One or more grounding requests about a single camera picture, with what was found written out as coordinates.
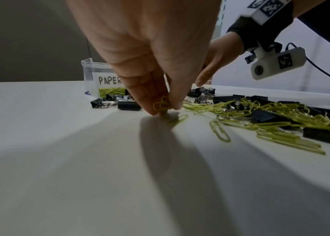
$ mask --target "pile of paper clips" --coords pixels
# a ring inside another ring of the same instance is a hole
[[[237,106],[244,106],[245,109],[237,109]],[[226,125],[256,131],[256,136],[262,140],[322,155],[326,154],[321,150],[321,145],[319,143],[302,139],[301,136],[296,134],[296,132],[302,131],[301,128],[330,131],[330,119],[323,115],[310,115],[310,109],[304,104],[270,103],[261,106],[258,101],[252,102],[247,98],[243,98],[239,101],[228,101],[213,105],[185,103],[184,108],[193,111],[195,115],[206,112],[216,114],[217,117],[210,122],[210,126],[212,131],[223,142],[231,142],[229,135],[222,127],[222,125]],[[292,120],[292,122],[255,124],[252,122],[251,118],[252,112],[255,110],[268,111],[286,117]]]

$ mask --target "wall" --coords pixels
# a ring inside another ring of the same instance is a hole
[[[63,0],[0,0],[0,82],[83,80],[88,57]]]
[[[250,2],[252,0],[227,1],[222,35],[226,33],[229,26],[240,15],[241,10],[247,7]],[[295,19],[294,23],[285,29],[276,41],[283,45],[293,42],[297,46],[305,48],[307,56],[330,73],[330,43],[315,34],[301,21]],[[241,55],[237,60],[220,69],[213,77],[213,84],[330,93],[330,78],[309,63],[306,63],[302,68],[255,81],[250,73],[251,65],[247,65],[244,60],[247,55],[249,54]]]

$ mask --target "hand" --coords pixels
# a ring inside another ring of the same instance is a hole
[[[169,96],[180,109],[201,70],[220,0],[67,0],[80,28],[152,115]],[[170,91],[164,72],[169,75]]]
[[[243,41],[235,32],[228,32],[211,41],[203,70],[197,77],[196,85],[203,86],[220,68],[234,61],[243,50]]]

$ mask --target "forearm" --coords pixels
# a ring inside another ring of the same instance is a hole
[[[299,17],[325,0],[293,0],[293,18]]]

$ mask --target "table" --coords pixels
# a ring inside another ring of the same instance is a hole
[[[330,108],[330,94],[213,86]],[[0,83],[0,235],[330,235],[326,156],[195,116],[92,109],[83,82]]]

